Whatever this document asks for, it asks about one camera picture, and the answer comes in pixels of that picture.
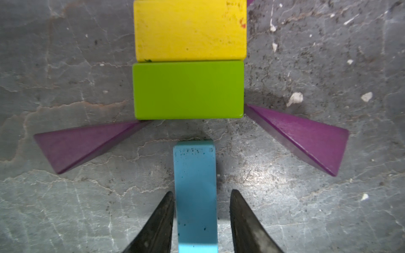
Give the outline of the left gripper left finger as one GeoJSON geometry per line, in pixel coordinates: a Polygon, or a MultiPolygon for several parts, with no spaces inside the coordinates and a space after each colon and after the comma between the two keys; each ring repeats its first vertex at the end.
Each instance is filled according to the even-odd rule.
{"type": "Polygon", "coordinates": [[[175,212],[174,194],[165,194],[136,238],[124,249],[125,253],[169,253],[175,212]]]}

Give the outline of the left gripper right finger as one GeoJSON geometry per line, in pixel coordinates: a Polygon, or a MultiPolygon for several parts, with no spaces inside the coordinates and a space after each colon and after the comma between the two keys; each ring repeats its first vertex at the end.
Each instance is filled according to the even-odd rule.
{"type": "Polygon", "coordinates": [[[281,253],[281,248],[261,225],[241,193],[233,189],[230,221],[236,253],[281,253]]]}

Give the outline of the light blue block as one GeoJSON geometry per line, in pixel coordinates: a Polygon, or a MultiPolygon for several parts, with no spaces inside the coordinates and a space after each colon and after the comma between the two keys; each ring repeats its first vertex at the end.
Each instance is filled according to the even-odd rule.
{"type": "Polygon", "coordinates": [[[182,141],[174,148],[178,250],[218,252],[216,149],[213,141],[182,141]]]}

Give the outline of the green rectangular block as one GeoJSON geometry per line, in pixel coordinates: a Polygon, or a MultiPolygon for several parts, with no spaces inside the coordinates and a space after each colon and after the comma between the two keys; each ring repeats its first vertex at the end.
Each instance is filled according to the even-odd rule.
{"type": "Polygon", "coordinates": [[[244,114],[243,61],[136,63],[139,120],[227,119],[244,114]]]}

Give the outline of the yellow rectangular block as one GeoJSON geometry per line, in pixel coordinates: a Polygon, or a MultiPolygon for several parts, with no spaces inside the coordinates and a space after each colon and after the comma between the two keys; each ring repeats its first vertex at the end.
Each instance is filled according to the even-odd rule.
{"type": "Polygon", "coordinates": [[[134,1],[138,62],[244,60],[246,1],[134,1]]]}

